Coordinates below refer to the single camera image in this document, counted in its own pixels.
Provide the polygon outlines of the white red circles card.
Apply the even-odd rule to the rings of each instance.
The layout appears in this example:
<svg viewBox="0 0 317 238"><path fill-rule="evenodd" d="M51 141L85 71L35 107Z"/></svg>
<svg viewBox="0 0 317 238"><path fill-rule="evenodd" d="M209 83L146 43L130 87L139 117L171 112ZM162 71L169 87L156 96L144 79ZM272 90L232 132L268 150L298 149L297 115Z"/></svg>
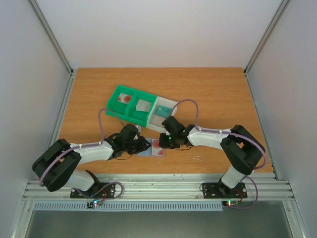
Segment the white red circles card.
<svg viewBox="0 0 317 238"><path fill-rule="evenodd" d="M152 156L162 156L163 149L159 145L159 139L152 139Z"/></svg>

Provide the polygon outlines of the white floral credit card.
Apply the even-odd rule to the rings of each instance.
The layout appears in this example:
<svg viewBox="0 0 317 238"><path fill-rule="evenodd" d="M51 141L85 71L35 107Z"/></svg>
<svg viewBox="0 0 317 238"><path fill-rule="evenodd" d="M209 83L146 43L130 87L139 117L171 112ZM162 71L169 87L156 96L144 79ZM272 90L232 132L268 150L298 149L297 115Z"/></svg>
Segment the white floral credit card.
<svg viewBox="0 0 317 238"><path fill-rule="evenodd" d="M145 112L148 112L148 111L150 110L151 106L152 106L151 103L145 102L145 103L142 105L141 109L143 109L143 111L145 111Z"/></svg>

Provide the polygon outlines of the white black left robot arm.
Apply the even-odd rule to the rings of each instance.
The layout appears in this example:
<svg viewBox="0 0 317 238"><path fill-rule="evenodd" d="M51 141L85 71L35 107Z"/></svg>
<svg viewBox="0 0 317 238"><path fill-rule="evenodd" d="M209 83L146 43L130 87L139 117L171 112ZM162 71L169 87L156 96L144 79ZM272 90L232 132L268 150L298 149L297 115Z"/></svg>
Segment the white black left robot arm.
<svg viewBox="0 0 317 238"><path fill-rule="evenodd" d="M119 133L100 142L74 144L59 139L33 163L32 170L39 178L39 185L50 192L65 186L95 197L100 183L91 172L77 170L79 165L117 159L123 153L139 154L150 147L151 143L140 134L138 127L126 124Z"/></svg>

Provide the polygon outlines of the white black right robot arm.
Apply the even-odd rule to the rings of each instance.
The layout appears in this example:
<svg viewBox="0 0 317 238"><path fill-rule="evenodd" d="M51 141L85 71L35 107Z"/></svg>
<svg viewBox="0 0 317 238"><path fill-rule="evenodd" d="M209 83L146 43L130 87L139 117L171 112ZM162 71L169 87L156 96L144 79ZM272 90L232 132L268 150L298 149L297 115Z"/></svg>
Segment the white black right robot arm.
<svg viewBox="0 0 317 238"><path fill-rule="evenodd" d="M219 180L218 190L226 197L231 196L240 180L258 169L260 159L265 158L264 147L241 125L225 130L194 124L185 127L175 117L169 116L162 126L166 132L160 135L159 146L163 149L206 146L225 153L230 166Z"/></svg>

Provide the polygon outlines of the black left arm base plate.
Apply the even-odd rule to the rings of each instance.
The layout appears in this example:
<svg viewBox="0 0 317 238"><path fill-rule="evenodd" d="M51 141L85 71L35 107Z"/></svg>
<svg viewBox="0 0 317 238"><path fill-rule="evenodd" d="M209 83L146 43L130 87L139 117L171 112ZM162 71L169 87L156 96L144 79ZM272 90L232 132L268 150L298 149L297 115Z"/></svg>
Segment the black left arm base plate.
<svg viewBox="0 0 317 238"><path fill-rule="evenodd" d="M92 199L101 199L101 198L114 198L115 193L115 184L110 182L101 182L92 185L87 191L82 191L79 189L72 189L70 193L70 198L79 199L79 198L92 198Z"/></svg>

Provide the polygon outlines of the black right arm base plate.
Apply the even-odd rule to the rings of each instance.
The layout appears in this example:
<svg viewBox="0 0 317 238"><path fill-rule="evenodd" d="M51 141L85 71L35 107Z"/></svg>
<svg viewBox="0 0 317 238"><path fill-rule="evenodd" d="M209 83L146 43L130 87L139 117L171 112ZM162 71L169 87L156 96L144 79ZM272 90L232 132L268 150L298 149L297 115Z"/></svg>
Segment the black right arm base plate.
<svg viewBox="0 0 317 238"><path fill-rule="evenodd" d="M199 190L203 193L204 199L244 199L248 197L246 186L242 182L239 182L234 188L228 188L218 182L205 182L200 185Z"/></svg>

